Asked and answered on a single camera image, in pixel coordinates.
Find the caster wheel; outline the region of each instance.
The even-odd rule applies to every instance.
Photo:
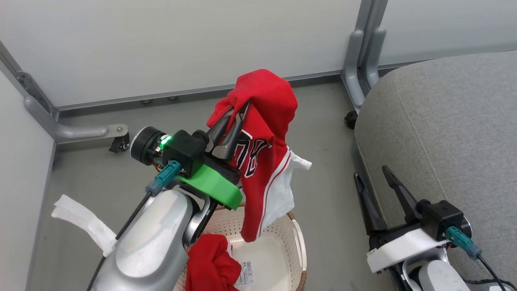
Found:
[[[346,127],[350,128],[350,129],[354,129],[356,120],[357,120],[357,112],[354,110],[354,111],[350,111],[345,116],[345,119],[343,120],[343,122],[346,124]]]
[[[126,135],[116,137],[113,140],[109,151],[114,153],[125,152],[129,149],[130,143],[131,141],[129,141],[129,133],[126,133]]]

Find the gray floor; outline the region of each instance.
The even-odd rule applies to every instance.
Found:
[[[393,290],[387,274],[371,274],[368,240],[353,183],[350,148],[353,132],[342,124],[352,110],[341,82],[312,82],[295,87],[299,107],[287,143],[313,162],[310,171],[293,174],[294,214],[303,231],[308,256],[305,290]],[[224,93],[208,94],[221,98]],[[135,134],[152,125],[166,133],[206,129],[216,98],[186,97],[165,105],[63,118],[70,125],[126,123]],[[62,194],[92,210],[117,232],[143,196],[154,170],[129,152],[84,148],[56,154],[31,280],[32,291],[83,291],[102,255],[89,236],[50,217]]]

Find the gray metal bracket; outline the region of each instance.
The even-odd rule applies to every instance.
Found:
[[[343,73],[341,74],[348,95],[357,112],[359,112],[364,102],[364,94],[357,76],[357,62],[359,60],[359,53],[361,52],[363,37],[364,33],[362,30],[356,30],[350,35],[348,48],[346,49],[345,63],[343,65]]]
[[[36,100],[43,106],[46,112],[50,113],[52,117],[57,114],[56,109],[48,98],[45,96],[43,91],[39,88],[38,84],[30,76],[29,73],[22,70],[20,65],[14,60],[14,57],[9,53],[5,45],[0,41],[0,61],[2,61],[11,74],[16,78],[20,85],[25,89],[27,94],[34,96]]]
[[[379,81],[379,57],[381,56],[385,37],[386,29],[384,27],[377,27],[372,33],[372,40],[364,58],[366,81],[369,89]]]
[[[56,143],[68,143],[82,140],[115,138],[128,133],[125,124],[105,126],[73,127],[57,123],[43,106],[32,96],[25,96],[25,108],[39,124],[49,133]]]
[[[346,49],[341,78],[357,113],[365,98],[360,81],[366,83],[365,91],[379,81],[378,62],[386,36],[386,29],[379,25],[387,3],[388,0],[361,1],[356,30]]]

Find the gray upholstered seat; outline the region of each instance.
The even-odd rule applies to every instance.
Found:
[[[404,215],[382,165],[417,200],[446,199],[463,210],[483,257],[517,283],[517,51],[390,72],[367,96],[355,135],[389,226]],[[464,277],[491,278],[459,249],[449,258]]]

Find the green mount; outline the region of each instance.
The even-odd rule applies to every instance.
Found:
[[[242,201],[240,189],[207,165],[202,165],[190,179],[182,176],[178,178],[233,210],[236,210]]]

